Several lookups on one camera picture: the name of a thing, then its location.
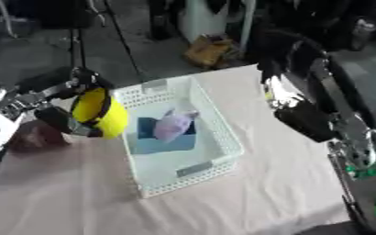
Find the white container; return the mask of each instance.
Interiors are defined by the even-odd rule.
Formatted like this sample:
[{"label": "white container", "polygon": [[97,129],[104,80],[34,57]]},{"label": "white container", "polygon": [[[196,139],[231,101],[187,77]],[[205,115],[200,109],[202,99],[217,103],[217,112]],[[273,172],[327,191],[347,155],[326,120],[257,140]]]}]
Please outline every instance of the white container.
[{"label": "white container", "polygon": [[227,27],[228,4],[218,14],[209,10],[205,0],[186,1],[179,15],[179,29],[193,43],[200,35],[224,34]]},{"label": "white container", "polygon": [[[227,173],[243,154],[238,138],[191,76],[133,85],[117,89],[113,95],[129,114],[129,125],[122,136],[134,181],[144,198]],[[138,118],[162,118],[172,108],[176,112],[199,111],[194,149],[132,154]]]}]

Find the yellow plastic cup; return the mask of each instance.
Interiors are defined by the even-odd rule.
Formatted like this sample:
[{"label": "yellow plastic cup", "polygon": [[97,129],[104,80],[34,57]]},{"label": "yellow plastic cup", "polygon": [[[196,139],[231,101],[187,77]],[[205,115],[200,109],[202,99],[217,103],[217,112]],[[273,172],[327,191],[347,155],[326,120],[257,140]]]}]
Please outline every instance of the yellow plastic cup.
[{"label": "yellow plastic cup", "polygon": [[95,88],[79,96],[73,104],[72,116],[102,130],[105,139],[117,137],[128,124],[127,111],[104,88]]}]

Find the white basket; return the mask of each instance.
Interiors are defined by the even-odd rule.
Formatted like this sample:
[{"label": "white basket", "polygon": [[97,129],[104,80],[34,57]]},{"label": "white basket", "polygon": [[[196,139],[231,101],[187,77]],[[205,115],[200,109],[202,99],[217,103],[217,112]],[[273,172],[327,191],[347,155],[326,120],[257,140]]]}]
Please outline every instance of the white basket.
[{"label": "white basket", "polygon": [[[191,76],[162,79],[117,89],[114,97],[127,109],[123,134],[127,157],[144,198],[203,182],[233,169],[243,148],[203,88]],[[138,118],[162,118],[170,109],[197,110],[196,143],[191,151],[132,154]]]}]

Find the blue box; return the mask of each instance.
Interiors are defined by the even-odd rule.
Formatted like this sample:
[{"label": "blue box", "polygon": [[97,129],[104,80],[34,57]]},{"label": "blue box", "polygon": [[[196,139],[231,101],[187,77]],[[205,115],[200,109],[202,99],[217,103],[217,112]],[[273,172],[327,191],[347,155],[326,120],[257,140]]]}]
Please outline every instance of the blue box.
[{"label": "blue box", "polygon": [[166,143],[154,137],[157,119],[151,117],[138,118],[138,134],[131,148],[132,154],[152,154],[161,151],[189,151],[195,147],[195,123],[188,130],[172,142]]}]

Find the white tablecloth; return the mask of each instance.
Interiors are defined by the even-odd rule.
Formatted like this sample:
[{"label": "white tablecloth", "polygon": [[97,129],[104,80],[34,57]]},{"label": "white tablecloth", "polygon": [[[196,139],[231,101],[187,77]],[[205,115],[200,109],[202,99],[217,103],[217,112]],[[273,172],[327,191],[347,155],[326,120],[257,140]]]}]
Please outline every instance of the white tablecloth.
[{"label": "white tablecloth", "polygon": [[79,138],[57,151],[8,154],[0,235],[278,235],[346,218],[325,144],[273,117],[254,66],[195,77],[245,146],[234,172],[141,200],[119,140]]}]

